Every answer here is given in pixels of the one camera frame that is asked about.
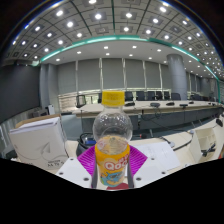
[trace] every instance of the plastic bottle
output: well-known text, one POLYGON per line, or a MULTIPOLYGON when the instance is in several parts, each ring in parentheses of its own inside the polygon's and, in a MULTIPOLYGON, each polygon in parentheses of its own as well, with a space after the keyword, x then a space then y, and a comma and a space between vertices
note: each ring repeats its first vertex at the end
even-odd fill
POLYGON ((123 91, 103 91, 103 111, 93 124, 96 161, 101 182, 116 187, 124 180, 129 159, 128 142, 132 137, 132 123, 123 111, 125 96, 123 91))

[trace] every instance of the light fixture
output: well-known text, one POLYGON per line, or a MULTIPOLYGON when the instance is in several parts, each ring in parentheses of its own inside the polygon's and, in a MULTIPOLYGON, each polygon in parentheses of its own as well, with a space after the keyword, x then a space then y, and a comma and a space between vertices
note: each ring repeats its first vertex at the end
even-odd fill
POLYGON ((147 34, 150 34, 150 33, 151 33, 151 30, 146 30, 146 33, 147 33, 147 34))
POLYGON ((95 18, 96 18, 96 19, 101 19, 102 16, 98 13, 98 14, 95 15, 95 18))
POLYGON ((82 33, 78 33, 78 34, 77 34, 77 37, 78 37, 78 38, 82 37, 82 33))
POLYGON ((39 26, 35 28, 35 31, 39 31, 39 30, 40 30, 40 27, 39 26))
POLYGON ((128 13, 126 14, 126 17, 127 17, 128 19, 130 19, 130 18, 132 17, 132 14, 131 14, 130 12, 128 12, 128 13))
POLYGON ((62 11, 62 10, 58 11, 56 15, 57 15, 57 16, 61 16, 61 15, 63 15, 63 11, 62 11))
POLYGON ((95 4, 96 0, 89 0, 89 4, 95 4))
POLYGON ((153 19, 153 22, 154 22, 154 23, 158 23, 159 20, 158 20, 158 19, 153 19))
POLYGON ((160 7, 160 11, 166 12, 166 9, 164 7, 160 7))
POLYGON ((124 31, 125 31, 125 32, 128 32, 128 31, 129 31, 129 28, 128 28, 128 27, 125 27, 125 28, 124 28, 124 31))
POLYGON ((73 22, 68 22, 68 23, 67 23, 67 27, 70 28, 70 27, 72 27, 72 26, 73 26, 73 22))

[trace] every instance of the office chair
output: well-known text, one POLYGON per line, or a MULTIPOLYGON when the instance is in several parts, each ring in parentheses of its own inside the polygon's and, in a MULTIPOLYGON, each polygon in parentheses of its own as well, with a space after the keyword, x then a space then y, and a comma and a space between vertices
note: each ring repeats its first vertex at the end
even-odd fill
POLYGON ((179 93, 171 93, 171 100, 181 100, 179 93))
POLYGON ((148 91, 147 92, 147 101, 155 101, 156 96, 154 91, 148 91))
POLYGON ((85 95, 79 95, 76 97, 76 107, 81 108, 86 105, 86 97, 85 95))
POLYGON ((161 91, 156 91, 156 99, 157 100, 162 100, 163 99, 163 94, 161 91))
POLYGON ((164 99, 169 100, 170 99, 170 92, 164 91, 164 99))
POLYGON ((145 101, 145 93, 144 91, 137 91, 137 97, 136 100, 138 101, 145 101))
POLYGON ((133 98, 132 92, 125 92, 125 101, 133 101, 133 98))
POLYGON ((102 103, 102 93, 98 94, 98 103, 102 103))

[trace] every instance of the bottle cap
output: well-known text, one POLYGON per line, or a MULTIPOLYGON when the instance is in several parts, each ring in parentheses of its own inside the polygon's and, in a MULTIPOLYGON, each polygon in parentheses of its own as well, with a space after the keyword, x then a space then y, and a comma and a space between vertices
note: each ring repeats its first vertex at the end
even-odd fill
POLYGON ((125 104, 123 91, 103 91, 102 104, 109 107, 119 107, 125 104))

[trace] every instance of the desk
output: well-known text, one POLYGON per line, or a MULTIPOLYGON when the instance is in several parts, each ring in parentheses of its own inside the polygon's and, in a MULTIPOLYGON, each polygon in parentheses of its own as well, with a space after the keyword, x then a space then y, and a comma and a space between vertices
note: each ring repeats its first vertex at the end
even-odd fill
MULTIPOLYGON (((199 129, 204 129, 204 128, 214 128, 214 133, 216 136, 216 151, 214 153, 214 155, 208 160, 208 161, 212 161, 212 160, 217 160, 221 150, 223 148, 223 144, 224 144, 224 127, 220 127, 219 125, 216 124, 216 119, 210 121, 209 123, 198 127, 194 130, 199 130, 199 129)), ((188 134, 187 132, 183 132, 183 133, 178 133, 178 134, 172 134, 169 136, 166 136, 166 139, 168 139, 169 141, 173 141, 175 142, 175 148, 178 148, 179 146, 184 145, 185 143, 189 142, 192 139, 192 136, 190 134, 188 134)), ((145 140, 137 140, 137 141, 131 141, 130 145, 132 146, 136 146, 136 145, 141 145, 141 144, 150 144, 150 143, 158 143, 158 142, 163 142, 163 140, 161 139, 145 139, 145 140)), ((76 157, 76 149, 78 146, 78 142, 76 141, 68 141, 68 145, 69 145, 69 150, 68 150, 68 155, 69 157, 76 157)), ((175 151, 175 154, 177 155, 177 158, 180 161, 180 166, 169 170, 168 173, 172 174, 175 173, 179 170, 181 170, 185 164, 191 164, 194 165, 196 164, 194 161, 194 158, 192 157, 191 152, 189 151, 189 147, 190 144, 188 146, 185 146, 177 151, 175 151)), ((55 174, 58 170, 47 170, 48 172, 55 174)), ((107 186, 104 186, 99 178, 98 178, 98 184, 97 184, 97 189, 102 189, 102 190, 106 190, 107 186)))

